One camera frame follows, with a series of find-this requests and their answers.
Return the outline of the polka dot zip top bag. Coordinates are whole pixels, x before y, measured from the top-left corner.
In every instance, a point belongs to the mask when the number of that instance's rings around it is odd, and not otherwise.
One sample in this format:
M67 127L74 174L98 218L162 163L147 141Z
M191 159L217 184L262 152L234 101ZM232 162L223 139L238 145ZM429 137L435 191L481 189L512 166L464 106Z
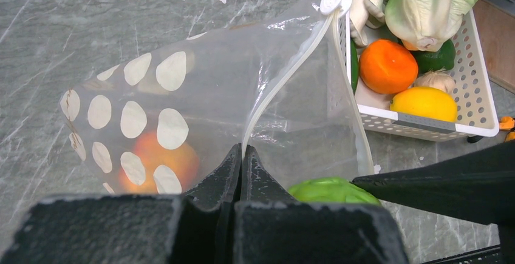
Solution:
M343 40L351 3L301 0L275 18L204 32L77 84L59 101L72 148L116 194L128 193L120 169L143 182L132 148L150 130L165 149L186 142L195 150L189 189L235 144L255 147L285 188L373 174Z

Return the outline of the light green round fruit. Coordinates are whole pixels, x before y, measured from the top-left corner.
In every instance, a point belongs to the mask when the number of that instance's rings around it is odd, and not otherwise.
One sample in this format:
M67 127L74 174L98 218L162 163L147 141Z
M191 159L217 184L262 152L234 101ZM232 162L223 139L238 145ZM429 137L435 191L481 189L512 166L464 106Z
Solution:
M379 199L342 177L322 177L294 184L288 193L301 202L356 203L381 206Z

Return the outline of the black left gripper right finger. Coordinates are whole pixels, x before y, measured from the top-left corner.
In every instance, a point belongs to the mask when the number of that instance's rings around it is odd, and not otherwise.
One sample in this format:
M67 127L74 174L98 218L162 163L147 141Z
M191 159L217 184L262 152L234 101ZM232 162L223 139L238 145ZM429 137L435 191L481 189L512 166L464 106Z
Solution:
M241 166L241 201L296 201L274 178L267 172L261 162L255 147L248 145Z

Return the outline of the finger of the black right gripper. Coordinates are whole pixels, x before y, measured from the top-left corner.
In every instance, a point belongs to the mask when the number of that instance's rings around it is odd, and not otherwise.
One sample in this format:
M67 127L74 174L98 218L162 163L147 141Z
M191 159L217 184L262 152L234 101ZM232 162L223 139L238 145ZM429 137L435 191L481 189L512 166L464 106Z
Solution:
M514 224L514 142L353 179L378 199L483 225Z

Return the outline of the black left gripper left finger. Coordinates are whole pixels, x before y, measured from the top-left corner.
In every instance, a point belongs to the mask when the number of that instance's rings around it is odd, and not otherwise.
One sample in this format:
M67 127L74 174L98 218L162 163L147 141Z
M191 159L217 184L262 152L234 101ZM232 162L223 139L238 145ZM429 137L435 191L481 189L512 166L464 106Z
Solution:
M224 204L237 199L240 190L242 145L235 144L221 164L186 193L194 204Z

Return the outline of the peach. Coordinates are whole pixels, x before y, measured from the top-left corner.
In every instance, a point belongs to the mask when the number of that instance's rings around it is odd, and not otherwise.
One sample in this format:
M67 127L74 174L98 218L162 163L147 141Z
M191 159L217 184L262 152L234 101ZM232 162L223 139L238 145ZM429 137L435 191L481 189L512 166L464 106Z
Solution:
M154 130L141 134L132 153L139 157L145 170L141 184L130 181L128 171L120 169L118 180L128 193L180 194L194 183L200 166L195 150L186 142L177 149L162 147Z

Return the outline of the yellow lemon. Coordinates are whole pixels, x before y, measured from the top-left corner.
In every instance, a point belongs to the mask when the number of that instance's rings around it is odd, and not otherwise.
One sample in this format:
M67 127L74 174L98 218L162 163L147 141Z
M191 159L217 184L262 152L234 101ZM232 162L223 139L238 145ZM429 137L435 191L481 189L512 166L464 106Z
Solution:
M416 86L396 94L391 111L454 123L457 104L450 94L431 87Z

